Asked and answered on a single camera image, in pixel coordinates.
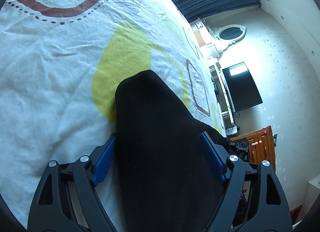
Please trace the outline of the white dresser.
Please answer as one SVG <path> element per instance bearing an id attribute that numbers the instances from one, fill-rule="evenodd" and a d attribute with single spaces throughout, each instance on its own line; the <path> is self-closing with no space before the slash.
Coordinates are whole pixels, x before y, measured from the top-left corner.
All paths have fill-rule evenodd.
<path id="1" fill-rule="evenodd" d="M 220 54 L 216 47 L 216 39 L 210 34 L 204 22 L 197 18 L 190 23 L 193 33 L 200 47 L 200 52 L 205 59 L 219 58 Z"/>

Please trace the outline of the white tv stand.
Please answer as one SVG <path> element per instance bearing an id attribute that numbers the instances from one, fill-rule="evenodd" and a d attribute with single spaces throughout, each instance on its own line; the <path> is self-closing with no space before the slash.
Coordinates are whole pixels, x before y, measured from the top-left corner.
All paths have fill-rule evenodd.
<path id="1" fill-rule="evenodd" d="M 228 98 L 226 85 L 224 82 L 224 76 L 222 74 L 221 66 L 217 58 L 212 56 L 207 61 L 209 72 L 214 84 L 216 99 L 219 107 L 219 111 L 223 120 L 224 129 L 232 129 L 236 127 L 234 112 L 231 102 Z"/>

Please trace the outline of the black studded pants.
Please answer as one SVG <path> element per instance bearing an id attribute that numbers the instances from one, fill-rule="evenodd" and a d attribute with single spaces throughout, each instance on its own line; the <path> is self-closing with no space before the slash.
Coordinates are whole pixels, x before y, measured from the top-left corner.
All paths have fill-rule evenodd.
<path id="1" fill-rule="evenodd" d="M 203 231 L 221 190 L 199 148 L 216 129 L 193 118 L 153 71 L 123 80 L 115 94 L 114 148 L 129 231 Z"/>

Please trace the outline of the white patterned bed sheet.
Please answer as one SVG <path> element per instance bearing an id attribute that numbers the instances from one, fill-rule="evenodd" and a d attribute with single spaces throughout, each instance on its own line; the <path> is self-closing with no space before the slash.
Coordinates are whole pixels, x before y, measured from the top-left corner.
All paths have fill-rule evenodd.
<path id="1" fill-rule="evenodd" d="M 225 133 L 208 66 L 171 0 L 5 0 L 1 196 L 23 226 L 48 162 L 105 143 L 116 87 L 148 69 L 194 118 Z"/>

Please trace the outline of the black flat television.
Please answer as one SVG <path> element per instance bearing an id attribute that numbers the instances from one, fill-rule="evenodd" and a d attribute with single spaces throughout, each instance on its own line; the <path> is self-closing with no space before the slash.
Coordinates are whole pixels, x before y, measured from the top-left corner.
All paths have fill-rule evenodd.
<path id="1" fill-rule="evenodd" d="M 255 81 L 244 62 L 224 68 L 222 73 L 234 112 L 263 103 Z"/>

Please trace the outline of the white oval vanity mirror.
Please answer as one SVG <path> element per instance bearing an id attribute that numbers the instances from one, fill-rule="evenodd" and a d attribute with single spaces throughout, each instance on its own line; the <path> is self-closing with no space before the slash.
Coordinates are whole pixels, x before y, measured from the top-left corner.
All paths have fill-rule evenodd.
<path id="1" fill-rule="evenodd" d="M 239 24 L 225 25 L 220 28 L 212 28 L 215 47 L 221 54 L 230 46 L 240 42 L 246 35 L 247 27 Z"/>

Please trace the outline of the brown wooden cabinet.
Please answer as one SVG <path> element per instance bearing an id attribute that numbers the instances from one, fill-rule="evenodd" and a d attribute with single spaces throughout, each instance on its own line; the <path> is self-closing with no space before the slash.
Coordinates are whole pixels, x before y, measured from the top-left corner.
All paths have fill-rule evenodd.
<path id="1" fill-rule="evenodd" d="M 258 164 L 263 160 L 267 160 L 272 168 L 276 170 L 276 153 L 270 125 L 249 134 L 233 137 L 231 141 L 242 138 L 246 138 L 249 142 L 249 161 L 251 163 Z"/>

